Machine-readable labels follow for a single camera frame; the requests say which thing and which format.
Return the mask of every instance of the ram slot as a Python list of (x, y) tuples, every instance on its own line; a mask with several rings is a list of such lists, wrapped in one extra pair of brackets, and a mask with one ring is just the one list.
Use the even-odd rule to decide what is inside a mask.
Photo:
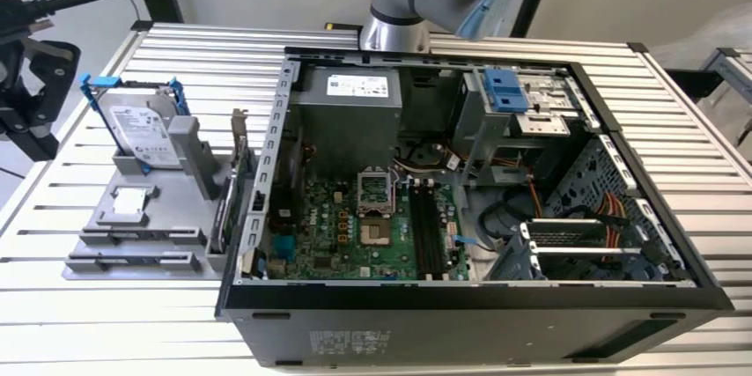
[(440, 279), (444, 268), (439, 211), (428, 186), (411, 188), (411, 222), (419, 278)]

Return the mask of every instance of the white sticker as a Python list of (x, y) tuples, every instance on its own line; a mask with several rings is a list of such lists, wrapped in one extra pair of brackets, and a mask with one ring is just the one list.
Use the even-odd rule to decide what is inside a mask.
[(314, 354), (339, 356), (344, 354), (382, 355), (390, 346), (390, 330), (312, 330)]
[(179, 166), (163, 117), (148, 107), (112, 106), (110, 113), (134, 155), (151, 166)]
[(350, 97), (390, 97), (387, 77), (332, 75), (327, 83), (327, 95)]
[(450, 162), (447, 162), (447, 167), (452, 170), (458, 170), (458, 166), (460, 165), (460, 158), (458, 155), (452, 154), (450, 158)]

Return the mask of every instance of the chip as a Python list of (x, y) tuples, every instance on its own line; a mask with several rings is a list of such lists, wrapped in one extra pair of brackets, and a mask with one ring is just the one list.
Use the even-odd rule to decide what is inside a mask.
[(314, 268), (315, 269), (331, 269), (332, 268), (332, 258), (328, 257), (314, 257)]

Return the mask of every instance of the metal frame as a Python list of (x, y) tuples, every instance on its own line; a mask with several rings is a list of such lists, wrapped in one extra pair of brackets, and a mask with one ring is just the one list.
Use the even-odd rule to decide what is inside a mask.
[(734, 48), (719, 48), (706, 61), (702, 70), (714, 70), (734, 89), (752, 103), (752, 54)]
[[(702, 372), (716, 369), (728, 375), (747, 375), (752, 366), (748, 351), (752, 237), (746, 235), (752, 234), (752, 187), (739, 174), (738, 160), (716, 147), (718, 137), (708, 124), (686, 112), (684, 102), (678, 100), (683, 94), (664, 87), (654, 66), (647, 66), (623, 43), (523, 39), (468, 43), (443, 34), (432, 37), (434, 51), (439, 54), (528, 57), (583, 64), (615, 111), (626, 142), (640, 156), (739, 310), (620, 365), (555, 365), (526, 369), (526, 373), (628, 372), (639, 376), (679, 376), (702, 367)], [(250, 140), (254, 147), (260, 147), (259, 134), (266, 131), (270, 119), (283, 47), (348, 49), (356, 45), (356, 34), (351, 31), (286, 32), (155, 24), (150, 31), (130, 34), (104, 74), (123, 74), (147, 81), (186, 75), (187, 97), (203, 128), (212, 130), (226, 125), (220, 120), (224, 116), (230, 118), (232, 108), (247, 108)], [(91, 203), (104, 192), (114, 171), (114, 166), (107, 165), (112, 146), (98, 147), (108, 135), (95, 125), (96, 117), (84, 111), (83, 103), (59, 132), (64, 140), (59, 159), (34, 167), (15, 200), (0, 211), (6, 232), (0, 237), (0, 289), (6, 306), (0, 322), (19, 325), (6, 326), (18, 334), (15, 342), (6, 346), (7, 354), (15, 354), (8, 359), (44, 362), (18, 365), (39, 372), (63, 367), (67, 372), (112, 371), (114, 362), (98, 360), (135, 360), (118, 361), (118, 368), (142, 373), (216, 372), (220, 368), (231, 372), (256, 370), (259, 363), (239, 334), (234, 330), (228, 332), (222, 323), (206, 323), (214, 319), (218, 283), (70, 283), (60, 276), (63, 258), (78, 239), (71, 232), (88, 219)], [(207, 134), (215, 149), (230, 145), (230, 131), (227, 140), (224, 133)], [(716, 171), (699, 173), (699, 166)], [(62, 306), (68, 304), (66, 301), (74, 301), (75, 307)], [(92, 325), (103, 321), (120, 323)], [(55, 325), (58, 322), (71, 324)], [(96, 334), (82, 332), (84, 328)], [(138, 344), (132, 342), (134, 333), (140, 336)], [(91, 349), (90, 342), (108, 342), (114, 347)], [(55, 362), (62, 359), (80, 361)], [(420, 374), (447, 372), (446, 367), (436, 366), (402, 370)], [(506, 365), (451, 370), (496, 374), (520, 371)], [(350, 369), (352, 373), (371, 375), (394, 371), (371, 367)]]

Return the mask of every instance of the blue plastic latch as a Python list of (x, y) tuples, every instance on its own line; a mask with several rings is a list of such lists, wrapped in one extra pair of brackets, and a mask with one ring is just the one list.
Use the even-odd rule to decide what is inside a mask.
[(191, 116), (191, 109), (188, 108), (188, 103), (186, 102), (186, 90), (183, 88), (183, 84), (180, 83), (180, 81), (178, 81), (178, 78), (174, 77), (168, 85), (175, 92), (175, 101), (178, 102), (178, 114), (184, 116)]
[(514, 70), (484, 70), (486, 91), (490, 94), (496, 112), (523, 113), (528, 111), (528, 97), (520, 87), (520, 80)]
[(120, 77), (95, 77), (90, 85), (102, 88), (118, 88), (122, 83)]
[(295, 259), (295, 237), (291, 235), (278, 235), (274, 237), (272, 246), (276, 256), (292, 262)]

